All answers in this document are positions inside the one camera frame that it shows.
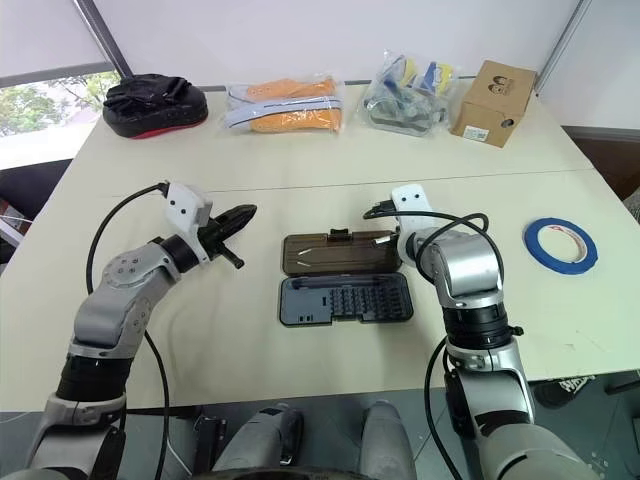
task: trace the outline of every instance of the blue tape roll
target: blue tape roll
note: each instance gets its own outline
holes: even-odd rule
[[[570,235],[582,251],[580,260],[563,262],[547,253],[540,245],[538,233],[545,227],[560,227],[559,230]],[[587,232],[577,225],[560,218],[541,218],[527,227],[524,232],[524,243],[529,253],[538,262],[551,270],[565,275],[579,275],[593,267],[598,260],[598,250]]]

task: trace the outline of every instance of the red trim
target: red trim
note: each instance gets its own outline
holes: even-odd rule
[[[141,133],[140,135],[136,135],[133,138],[135,140],[141,140],[143,138],[155,137],[156,135],[162,135],[163,133],[171,132],[173,130],[182,130],[183,128],[191,128],[200,125],[204,120],[200,120],[197,123],[192,123],[191,125],[178,125],[177,127],[167,127],[167,128],[158,128],[157,130],[149,130],[148,132]]]

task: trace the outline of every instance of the black bag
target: black bag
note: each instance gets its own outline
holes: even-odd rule
[[[107,92],[102,116],[118,135],[147,138],[207,118],[204,93],[181,77],[149,73],[124,78]]]

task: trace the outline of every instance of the screwdriver bit case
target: screwdriver bit case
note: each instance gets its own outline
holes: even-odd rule
[[[293,278],[280,286],[280,322],[286,326],[331,325],[333,321],[403,322],[413,316],[402,264],[390,231],[290,235],[282,269]]]

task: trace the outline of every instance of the tree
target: tree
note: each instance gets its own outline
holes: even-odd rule
[[[75,99],[77,107],[91,108],[94,112],[102,110],[102,102],[107,90],[120,82],[116,72],[93,73],[76,77],[49,80],[46,84],[52,88],[62,88]]]
[[[42,130],[65,118],[66,102],[56,102],[34,85],[0,89],[0,136]]]

